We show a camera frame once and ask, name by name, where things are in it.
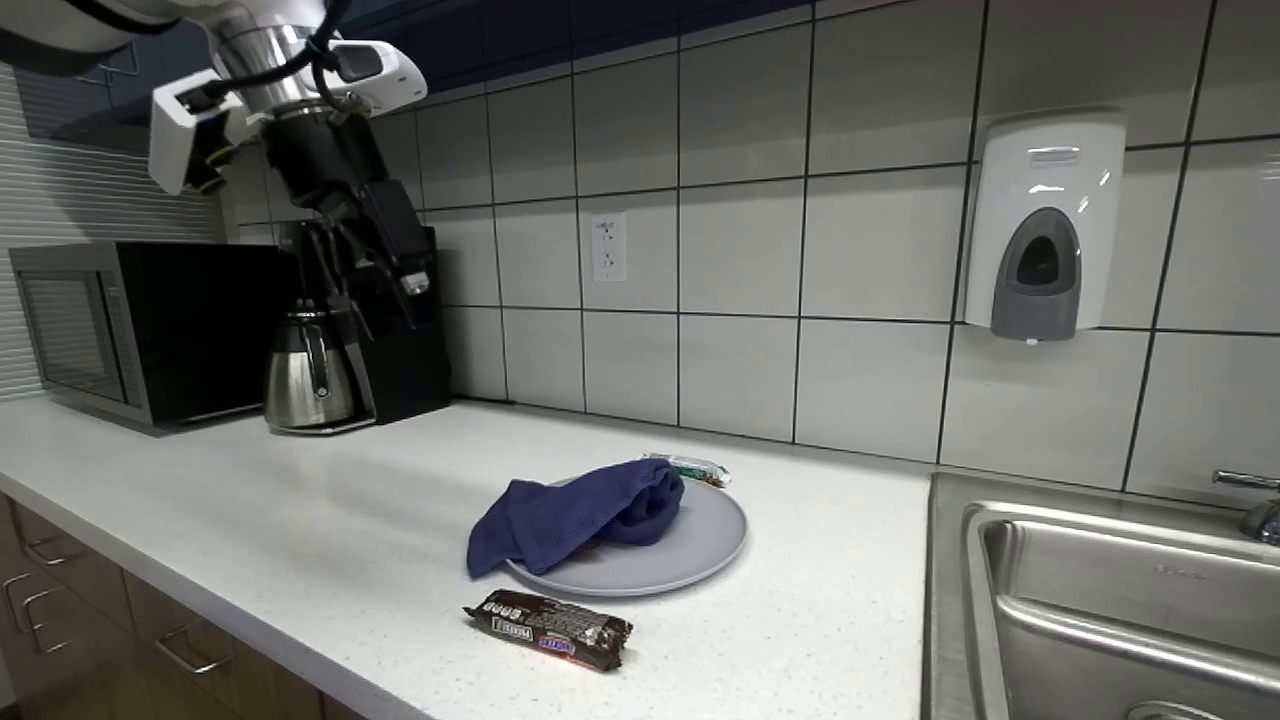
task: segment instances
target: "electrical outlet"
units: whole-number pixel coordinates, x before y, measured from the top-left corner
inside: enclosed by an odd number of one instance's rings
[[[595,285],[626,285],[631,277],[626,214],[594,214],[594,277]]]

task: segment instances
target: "microwave door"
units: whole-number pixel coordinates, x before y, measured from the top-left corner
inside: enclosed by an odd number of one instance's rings
[[[44,383],[123,398],[101,277],[25,272],[21,291]]]

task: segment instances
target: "soap dispenser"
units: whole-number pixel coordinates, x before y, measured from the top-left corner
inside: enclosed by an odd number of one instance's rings
[[[1042,342],[1096,329],[1116,248],[1116,110],[994,123],[977,196],[963,319]]]

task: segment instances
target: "candy bar wrapper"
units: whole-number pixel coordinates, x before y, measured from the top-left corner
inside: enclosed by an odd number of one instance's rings
[[[620,615],[602,615],[594,607],[527,592],[492,592],[484,602],[468,607],[468,615],[492,635],[589,663],[595,671],[620,666],[631,635],[631,625]]]

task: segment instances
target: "stainless steel carafe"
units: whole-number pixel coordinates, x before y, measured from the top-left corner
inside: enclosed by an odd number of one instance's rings
[[[323,433],[362,416],[349,354],[327,310],[298,299],[284,314],[267,373],[267,427]]]

